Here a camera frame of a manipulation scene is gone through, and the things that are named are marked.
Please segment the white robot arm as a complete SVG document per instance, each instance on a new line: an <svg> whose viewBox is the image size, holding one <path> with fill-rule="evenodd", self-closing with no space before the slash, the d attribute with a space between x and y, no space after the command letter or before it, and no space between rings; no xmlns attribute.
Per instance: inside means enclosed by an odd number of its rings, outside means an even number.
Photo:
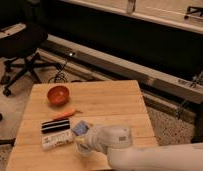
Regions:
<svg viewBox="0 0 203 171"><path fill-rule="evenodd" d="M81 153L97 151L119 171L203 171L203 143L137 148L120 125L94 125L76 138Z"/></svg>

